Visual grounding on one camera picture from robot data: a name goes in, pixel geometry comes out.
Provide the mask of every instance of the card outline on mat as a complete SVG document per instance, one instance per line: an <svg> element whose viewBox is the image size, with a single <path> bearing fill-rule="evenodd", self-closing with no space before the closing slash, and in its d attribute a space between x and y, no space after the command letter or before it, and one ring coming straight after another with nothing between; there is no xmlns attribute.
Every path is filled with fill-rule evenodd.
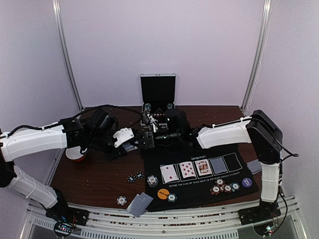
<svg viewBox="0 0 319 239"><path fill-rule="evenodd" d="M215 173L213 164L210 162L210 160L211 160L211 159L216 159L216 158L221 158L221 159L224 161L224 164L225 164L225 167L226 167L226 170L227 170L226 172L217 173L217 174ZM213 172L214 176L218 176L218 175L225 174L225 173L230 173L229 170L228 170L226 161L225 161L225 159L223 158L223 156L219 156L219 157L215 157L215 158L208 158L207 160L208 160L209 163L210 163L210 166L211 166L211 168L212 168L212 172Z"/></svg>
<svg viewBox="0 0 319 239"><path fill-rule="evenodd" d="M180 169L180 171L181 171L181 168L180 168L180 163L177 163L177 173L178 173L178 175L180 176L179 178L180 178L180 182L181 183L183 183L183 182L186 182L186 181L191 181L191 180L196 180L196 179L198 179L198 177L197 177L197 174L196 174L196 170L195 170L195 167L194 167L194 162L193 161L185 161L185 162L191 162L192 163L192 165L193 165L193 168L194 168L194 172L195 172L195 178L190 178L190 179L185 179L185 180L182 180L182 178L183 178L183 175L179 175L179 170L178 170L178 168Z"/></svg>
<svg viewBox="0 0 319 239"><path fill-rule="evenodd" d="M173 167L174 167L174 169L175 169L175 172L177 172L176 175L177 175L177 177L178 177L178 180L165 183L163 174L160 172L161 180L162 180L162 182L163 182L163 185L164 185L164 184L170 184L170 183L180 183L180 175L179 175L179 171L177 170L177 165L176 165L176 163L174 163L174 164L161 164L161 165L159 166L159 169L160 169L162 166L167 166L167 165L173 165Z"/></svg>
<svg viewBox="0 0 319 239"><path fill-rule="evenodd" d="M236 156L236 159L237 159L237 162L238 162L238 164L240 165L240 168L239 169L236 169L236 170L233 170L233 171L230 171L229 170L229 168L228 168L228 166L227 166L227 163L226 163L226 160L224 159L224 156L227 156L227 155L231 155L231 154L234 154L235 156ZM223 158L223 160L224 160L224 162L225 162L225 164L226 164L226 167L227 167L227 170L228 170L228 172L236 172L236 171L238 171L238 170L241 170L241 169L243 169L243 166L241 165L241 163L239 162L239 160L238 160L238 157L237 157L237 154L236 153L228 153L228 154L225 154L225 155L223 155L222 156L222 158Z"/></svg>
<svg viewBox="0 0 319 239"><path fill-rule="evenodd" d="M195 166L196 166L195 173L196 173L196 175L197 175L197 178L198 178L198 179L202 179L202 178L211 178L211 177L214 177L213 170L211 169L211 165L210 165L210 163L209 163L208 160L207 160L207 161L208 161L208 166L209 166L209 168L210 168L211 174L207 174L207 175L203 175L203 176L200 176L200 175L199 175L196 162L197 162L197 161L203 161L203 160L207 160L207 158L194 161L194 164L195 164Z"/></svg>

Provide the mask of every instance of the black poker mat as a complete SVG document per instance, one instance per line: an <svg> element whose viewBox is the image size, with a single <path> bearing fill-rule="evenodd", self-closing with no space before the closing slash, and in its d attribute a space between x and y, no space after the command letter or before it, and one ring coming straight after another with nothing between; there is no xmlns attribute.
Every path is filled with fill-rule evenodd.
<svg viewBox="0 0 319 239"><path fill-rule="evenodd" d="M147 208L149 212L195 207L244 196L259 190L236 144L223 145L211 149L194 149L181 145L158 147L143 150L142 157L145 167L146 193L154 198ZM218 158L219 162L224 162L227 172L215 174L210 159L214 161L216 158ZM195 162L204 159L207 159L207 162L209 162L211 175L199 175L199 169L196 168ZM179 163L186 161L191 161L196 177L185 179L182 177ZM174 165L178 181L164 183L160 167L171 164ZM154 188L150 187L147 183L147 178L150 175L156 176L159 180L158 185ZM240 187L237 190L232 188L233 190L230 193L220 191L217 195L212 195L210 189L216 185L218 179L223 179L225 185L238 183ZM168 200L160 199L158 191L163 188L167 189L170 193L176 194L177 200L169 202Z"/></svg>

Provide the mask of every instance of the case lid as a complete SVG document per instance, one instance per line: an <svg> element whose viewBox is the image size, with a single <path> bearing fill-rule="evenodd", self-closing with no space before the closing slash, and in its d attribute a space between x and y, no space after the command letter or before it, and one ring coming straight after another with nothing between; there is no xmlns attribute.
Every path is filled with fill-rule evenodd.
<svg viewBox="0 0 319 239"><path fill-rule="evenodd" d="M168 102L175 99L176 74L141 75L144 103Z"/></svg>

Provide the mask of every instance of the black case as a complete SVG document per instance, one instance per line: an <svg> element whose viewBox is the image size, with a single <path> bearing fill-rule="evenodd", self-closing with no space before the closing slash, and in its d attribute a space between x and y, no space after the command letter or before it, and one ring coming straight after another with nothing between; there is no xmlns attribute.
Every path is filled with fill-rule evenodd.
<svg viewBox="0 0 319 239"><path fill-rule="evenodd" d="M176 74L141 74L143 108L151 105L151 114L158 123L165 125L164 112L168 104L174 105Z"/></svg>

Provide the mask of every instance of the playing mat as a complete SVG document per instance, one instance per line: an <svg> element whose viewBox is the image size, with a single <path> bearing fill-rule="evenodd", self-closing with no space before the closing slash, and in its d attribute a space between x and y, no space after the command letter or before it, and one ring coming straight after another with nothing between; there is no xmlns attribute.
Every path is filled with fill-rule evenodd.
<svg viewBox="0 0 319 239"><path fill-rule="evenodd" d="M147 208L150 212L220 202L259 190L236 144L211 149L158 147L143 150L142 157L146 193L154 198ZM156 187L148 185L151 175L159 180ZM160 189L175 194L174 202L165 195L160 199Z"/></svg>

